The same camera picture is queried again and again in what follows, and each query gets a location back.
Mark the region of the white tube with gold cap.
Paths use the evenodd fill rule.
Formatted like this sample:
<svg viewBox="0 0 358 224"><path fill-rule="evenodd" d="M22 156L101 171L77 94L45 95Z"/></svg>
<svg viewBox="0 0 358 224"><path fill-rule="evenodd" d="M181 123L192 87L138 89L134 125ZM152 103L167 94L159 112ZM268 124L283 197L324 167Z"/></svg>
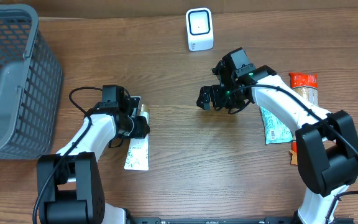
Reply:
<svg viewBox="0 0 358 224"><path fill-rule="evenodd" d="M124 164L125 170L149 169L149 134L143 139L131 139Z"/></svg>

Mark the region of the teal snack packet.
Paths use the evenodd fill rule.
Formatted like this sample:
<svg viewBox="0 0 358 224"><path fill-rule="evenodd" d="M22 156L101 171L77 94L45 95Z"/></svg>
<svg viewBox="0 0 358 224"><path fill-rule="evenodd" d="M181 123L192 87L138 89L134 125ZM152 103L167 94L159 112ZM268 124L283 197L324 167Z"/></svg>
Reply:
<svg viewBox="0 0 358 224"><path fill-rule="evenodd" d="M263 107L260 107L260 112L265 128L266 144L281 144L292 141L291 131L274 114Z"/></svg>

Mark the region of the orange long noodle packet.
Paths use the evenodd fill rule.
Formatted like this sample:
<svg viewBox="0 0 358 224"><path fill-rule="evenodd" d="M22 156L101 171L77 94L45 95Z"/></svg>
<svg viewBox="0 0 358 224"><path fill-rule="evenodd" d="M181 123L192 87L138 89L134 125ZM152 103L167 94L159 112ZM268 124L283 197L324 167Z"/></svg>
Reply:
<svg viewBox="0 0 358 224"><path fill-rule="evenodd" d="M310 75L306 73L290 72L289 76L291 89L312 104L318 106L318 74L315 73ZM289 154L291 155L290 165L297 166L298 160L295 135L293 135Z"/></svg>

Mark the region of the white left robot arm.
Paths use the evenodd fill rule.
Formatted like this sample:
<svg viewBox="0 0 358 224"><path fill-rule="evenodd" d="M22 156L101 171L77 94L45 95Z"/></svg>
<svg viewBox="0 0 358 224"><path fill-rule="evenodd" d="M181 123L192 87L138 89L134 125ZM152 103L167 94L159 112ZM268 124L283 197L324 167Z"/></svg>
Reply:
<svg viewBox="0 0 358 224"><path fill-rule="evenodd" d="M106 203L98 169L103 151L120 136L116 121L89 113L65 147L38 159L34 223L135 223L128 209Z"/></svg>

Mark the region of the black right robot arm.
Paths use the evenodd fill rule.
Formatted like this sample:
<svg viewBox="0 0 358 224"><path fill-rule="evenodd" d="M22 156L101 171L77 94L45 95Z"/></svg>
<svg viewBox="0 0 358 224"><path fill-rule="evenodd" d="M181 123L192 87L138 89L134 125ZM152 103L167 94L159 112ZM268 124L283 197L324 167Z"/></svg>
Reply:
<svg viewBox="0 0 358 224"><path fill-rule="evenodd" d="M294 135L298 172L306 185L301 207L293 223L350 223L334 216L341 197L352 194L349 186L358 177L358 135L350 115L331 113L289 88L277 73L264 65L231 70L212 69L220 81L204 86L198 107L230 114L255 103L275 115Z"/></svg>

